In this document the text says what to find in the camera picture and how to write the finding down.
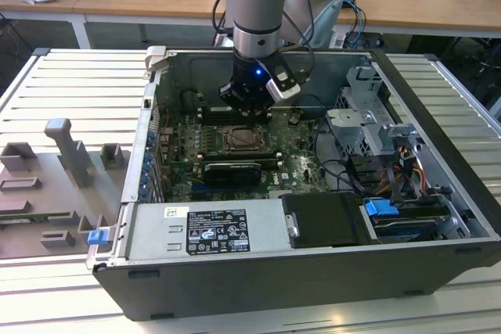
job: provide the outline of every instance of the black panel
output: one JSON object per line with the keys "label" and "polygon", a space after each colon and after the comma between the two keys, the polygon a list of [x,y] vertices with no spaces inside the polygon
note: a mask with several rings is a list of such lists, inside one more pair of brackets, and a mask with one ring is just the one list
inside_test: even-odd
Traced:
{"label": "black panel", "polygon": [[320,192],[282,197],[285,214],[295,216],[299,236],[291,239],[293,248],[316,246],[361,246],[369,235],[360,205],[352,193]]}
{"label": "black panel", "polygon": [[[141,267],[100,268],[93,274],[127,318],[147,321],[431,294],[466,270],[499,260],[498,243],[484,243],[479,252],[456,254],[462,248],[428,246],[245,260],[222,257],[144,267],[160,271],[159,278],[128,277]],[[492,264],[480,265],[489,258]]]}

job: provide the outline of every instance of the robotic arm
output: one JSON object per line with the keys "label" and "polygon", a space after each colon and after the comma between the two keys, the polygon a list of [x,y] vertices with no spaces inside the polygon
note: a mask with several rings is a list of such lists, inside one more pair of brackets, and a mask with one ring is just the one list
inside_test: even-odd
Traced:
{"label": "robotic arm", "polygon": [[220,96],[244,116],[259,115],[300,92],[305,70],[293,71],[279,51],[286,0],[233,0],[233,68]]}

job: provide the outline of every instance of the barcode sticker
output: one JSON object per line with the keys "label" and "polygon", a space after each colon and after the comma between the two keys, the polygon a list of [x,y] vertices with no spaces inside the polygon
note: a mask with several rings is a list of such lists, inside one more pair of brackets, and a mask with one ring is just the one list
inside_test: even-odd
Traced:
{"label": "barcode sticker", "polygon": [[186,218],[189,207],[165,207],[164,218]]}

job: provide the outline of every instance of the desk leg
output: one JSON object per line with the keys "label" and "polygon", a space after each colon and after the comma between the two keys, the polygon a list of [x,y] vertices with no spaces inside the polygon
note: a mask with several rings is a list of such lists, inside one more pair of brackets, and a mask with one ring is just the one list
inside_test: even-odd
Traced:
{"label": "desk leg", "polygon": [[72,20],[71,25],[73,25],[73,30],[75,32],[75,36],[77,37],[78,47],[92,48],[92,43],[88,39],[87,31],[85,29],[85,20],[83,17],[80,20]]}
{"label": "desk leg", "polygon": [[146,33],[146,25],[144,23],[139,24],[139,35],[141,36],[141,42],[148,42],[148,34]]}
{"label": "desk leg", "polygon": [[492,115],[494,119],[501,118],[501,97],[498,98],[496,103],[494,103],[489,110],[489,113]]}

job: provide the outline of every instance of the sticker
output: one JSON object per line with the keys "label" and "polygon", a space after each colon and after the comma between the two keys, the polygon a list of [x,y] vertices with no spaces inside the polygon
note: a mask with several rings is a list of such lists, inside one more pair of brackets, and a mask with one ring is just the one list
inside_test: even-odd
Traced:
{"label": "sticker", "polygon": [[186,210],[185,215],[188,217],[186,252],[190,256],[251,251],[247,215],[244,209]]}
{"label": "sticker", "polygon": [[189,207],[165,207],[164,218],[186,218]]}

